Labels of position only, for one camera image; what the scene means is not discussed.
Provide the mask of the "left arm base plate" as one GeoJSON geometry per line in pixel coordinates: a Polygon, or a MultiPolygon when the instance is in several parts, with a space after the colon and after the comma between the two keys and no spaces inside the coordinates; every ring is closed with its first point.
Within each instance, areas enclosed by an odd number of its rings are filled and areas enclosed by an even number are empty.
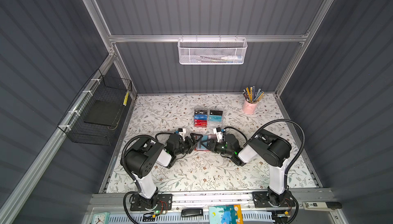
{"type": "Polygon", "coordinates": [[[130,211],[168,211],[172,209],[172,194],[155,194],[152,198],[147,199],[139,194],[134,194],[129,200],[130,211]]]}

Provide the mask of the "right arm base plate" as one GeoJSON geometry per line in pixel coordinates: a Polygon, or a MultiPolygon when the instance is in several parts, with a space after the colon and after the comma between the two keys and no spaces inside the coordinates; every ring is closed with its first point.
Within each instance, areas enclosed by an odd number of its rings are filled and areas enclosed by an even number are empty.
{"type": "Polygon", "coordinates": [[[296,203],[292,193],[285,190],[282,194],[277,194],[270,189],[267,191],[252,192],[253,202],[256,208],[268,207],[295,207],[296,203]]]}

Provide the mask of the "clear plastic organizer box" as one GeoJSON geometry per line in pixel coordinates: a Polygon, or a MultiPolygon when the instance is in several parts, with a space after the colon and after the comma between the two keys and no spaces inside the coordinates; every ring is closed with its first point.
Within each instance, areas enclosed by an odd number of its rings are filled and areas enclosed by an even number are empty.
{"type": "Polygon", "coordinates": [[[196,107],[194,109],[193,121],[195,127],[202,127],[202,128],[222,127],[223,120],[224,120],[224,110],[221,108],[196,107]],[[209,116],[212,115],[222,116],[222,122],[209,121],[209,116]]]}

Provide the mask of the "red card holder wallet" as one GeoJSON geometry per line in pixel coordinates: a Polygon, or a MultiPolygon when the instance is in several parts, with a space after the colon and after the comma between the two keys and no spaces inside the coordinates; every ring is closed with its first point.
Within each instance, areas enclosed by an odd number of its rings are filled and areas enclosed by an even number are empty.
{"type": "Polygon", "coordinates": [[[198,141],[195,151],[210,151],[211,144],[217,139],[216,135],[204,135],[198,141]]]}

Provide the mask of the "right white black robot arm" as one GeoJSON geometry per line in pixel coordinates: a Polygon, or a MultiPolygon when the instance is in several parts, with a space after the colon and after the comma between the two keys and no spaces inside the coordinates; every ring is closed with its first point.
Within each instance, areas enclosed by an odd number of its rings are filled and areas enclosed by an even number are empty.
{"type": "Polygon", "coordinates": [[[268,190],[276,196],[283,195],[286,187],[286,169],[289,166],[291,144],[280,136],[261,129],[251,137],[244,147],[233,134],[215,132],[214,138],[201,142],[207,150],[230,158],[237,166],[244,166],[257,156],[269,165],[270,183],[268,190]]]}

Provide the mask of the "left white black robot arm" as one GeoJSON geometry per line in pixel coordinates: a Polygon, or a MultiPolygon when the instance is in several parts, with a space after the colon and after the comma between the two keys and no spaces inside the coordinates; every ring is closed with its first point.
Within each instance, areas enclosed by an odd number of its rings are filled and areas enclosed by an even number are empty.
{"type": "Polygon", "coordinates": [[[179,157],[193,152],[202,139],[201,134],[187,136],[181,129],[157,133],[155,137],[137,135],[124,146],[120,164],[136,184],[140,197],[153,200],[158,194],[151,175],[153,167],[159,164],[171,168],[179,157]]]}

